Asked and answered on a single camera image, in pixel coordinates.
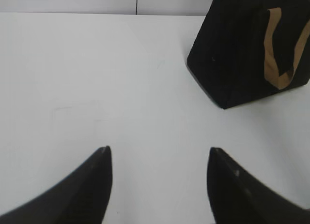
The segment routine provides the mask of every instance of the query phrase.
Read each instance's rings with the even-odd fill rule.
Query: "white surface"
[[[135,14],[136,0],[0,0],[0,12]]]
[[[222,110],[185,58],[203,17],[0,14],[0,213],[110,145],[106,224],[212,224],[210,147],[310,207],[310,91]]]
[[[138,0],[140,15],[203,15],[212,0]]]

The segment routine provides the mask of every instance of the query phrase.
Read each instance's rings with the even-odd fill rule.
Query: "white wall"
[[[138,0],[139,15],[206,15],[212,0]],[[0,0],[0,12],[135,14],[136,0]]]
[[[135,14],[136,0],[0,0],[0,12]]]
[[[138,0],[140,15],[206,15],[212,0]]]

